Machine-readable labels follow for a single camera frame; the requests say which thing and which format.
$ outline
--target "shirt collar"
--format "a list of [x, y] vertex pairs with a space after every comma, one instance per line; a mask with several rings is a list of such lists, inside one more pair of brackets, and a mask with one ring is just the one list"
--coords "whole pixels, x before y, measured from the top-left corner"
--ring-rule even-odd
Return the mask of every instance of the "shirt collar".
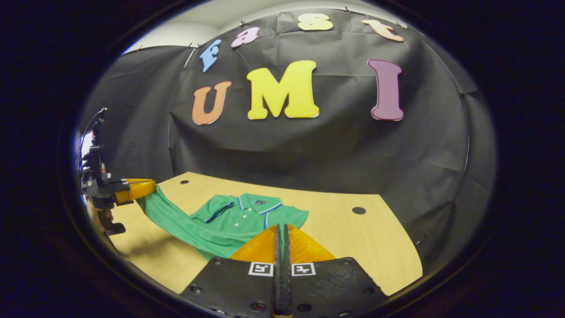
[[[265, 214], [280, 207], [283, 203], [278, 197], [268, 197], [260, 195], [242, 194], [237, 199], [241, 210], [253, 209], [259, 214]], [[256, 204], [257, 201], [263, 201], [263, 204]]]

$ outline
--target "black fabric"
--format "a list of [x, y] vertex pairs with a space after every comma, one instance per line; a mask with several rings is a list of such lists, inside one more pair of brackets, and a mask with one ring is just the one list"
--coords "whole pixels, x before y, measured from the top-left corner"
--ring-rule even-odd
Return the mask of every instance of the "black fabric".
[[[333, 29], [301, 30], [304, 13], [328, 15]], [[364, 19], [392, 26], [404, 42], [378, 35]], [[259, 37], [231, 48], [249, 27], [260, 27]], [[217, 38], [218, 59], [203, 73], [198, 57]], [[416, 245], [424, 274], [465, 246], [481, 222], [496, 154], [485, 103], [455, 59], [410, 27], [330, 9], [281, 12], [217, 38], [196, 50], [134, 51], [108, 70], [85, 117], [108, 107], [102, 139], [111, 172], [161, 182], [192, 171], [299, 190], [380, 194]], [[269, 112], [249, 120], [247, 74], [266, 67], [280, 80], [288, 64], [304, 59], [316, 62], [312, 91], [320, 115]], [[369, 59], [402, 68], [399, 122], [371, 117], [377, 92]], [[195, 124], [194, 92], [222, 81], [232, 84], [221, 116]], [[214, 99], [212, 89], [205, 111]]]

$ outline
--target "white ceiling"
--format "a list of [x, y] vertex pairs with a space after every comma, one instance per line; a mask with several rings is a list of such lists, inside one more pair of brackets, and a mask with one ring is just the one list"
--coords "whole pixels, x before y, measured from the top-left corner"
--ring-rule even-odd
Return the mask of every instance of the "white ceiling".
[[185, 13], [169, 20], [167, 23], [191, 22], [202, 23], [222, 29], [230, 23], [239, 22], [246, 16], [258, 13], [259, 11], [273, 8], [276, 6], [288, 7], [292, 5], [296, 8], [307, 7], [335, 7], [347, 8], [351, 11], [378, 11], [372, 4], [361, 0], [341, 0], [341, 1], [311, 1], [311, 0], [211, 0], [194, 7]]

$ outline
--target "wooden table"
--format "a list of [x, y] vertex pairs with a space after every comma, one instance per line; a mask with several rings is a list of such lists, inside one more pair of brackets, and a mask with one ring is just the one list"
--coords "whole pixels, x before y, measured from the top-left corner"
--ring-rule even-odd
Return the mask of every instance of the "wooden table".
[[[301, 230], [336, 258], [353, 257], [391, 295], [422, 275], [416, 248], [380, 195], [334, 194], [258, 186], [195, 173], [185, 173], [159, 184], [166, 197], [192, 214], [214, 194], [243, 193], [279, 197], [284, 205], [309, 212]], [[355, 214], [362, 207], [365, 214]], [[147, 275], [181, 293], [207, 261], [190, 245], [151, 222], [139, 205], [112, 210], [114, 222], [126, 232], [110, 236], [123, 256]]]

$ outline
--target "foam letter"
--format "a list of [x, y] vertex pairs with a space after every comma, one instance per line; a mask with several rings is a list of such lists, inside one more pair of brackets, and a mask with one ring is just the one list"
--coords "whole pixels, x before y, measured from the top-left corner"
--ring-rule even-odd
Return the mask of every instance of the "foam letter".
[[218, 119], [224, 109], [225, 91], [232, 85], [230, 81], [223, 81], [216, 84], [216, 100], [214, 101], [214, 108], [211, 112], [204, 112], [204, 102], [206, 95], [210, 91], [210, 87], [202, 87], [194, 92], [194, 105], [192, 106], [192, 120], [198, 125], [211, 124]]
[[402, 73], [402, 69], [379, 59], [370, 59], [368, 64], [377, 73], [377, 105], [371, 110], [371, 115], [384, 121], [400, 121], [404, 118], [398, 96], [398, 74]]
[[267, 68], [259, 68], [249, 72], [247, 79], [251, 81], [251, 110], [249, 119], [267, 118], [267, 110], [263, 107], [263, 99], [271, 114], [278, 117], [288, 96], [288, 106], [284, 110], [290, 118], [314, 118], [320, 109], [314, 105], [312, 96], [312, 71], [316, 68], [314, 61], [296, 61], [289, 64], [280, 83]]
[[214, 62], [216, 62], [216, 57], [214, 55], [218, 53], [218, 44], [220, 44], [220, 42], [221, 40], [217, 39], [214, 43], [212, 43], [212, 45], [204, 50], [202, 54], [200, 54], [200, 59], [202, 59], [202, 63], [204, 63], [204, 68], [202, 69], [203, 73], [206, 72], [208, 68], [214, 64]]
[[389, 40], [402, 42], [404, 38], [400, 35], [394, 35], [389, 30], [394, 30], [392, 27], [378, 22], [377, 20], [362, 20], [364, 24], [368, 24], [377, 32], [378, 35], [386, 37]]
[[321, 13], [305, 13], [298, 17], [298, 27], [303, 30], [329, 30], [333, 28], [333, 23], [329, 17]]
[[236, 48], [242, 44], [247, 44], [255, 41], [258, 37], [259, 27], [249, 28], [237, 35], [237, 38], [232, 42], [232, 48]]

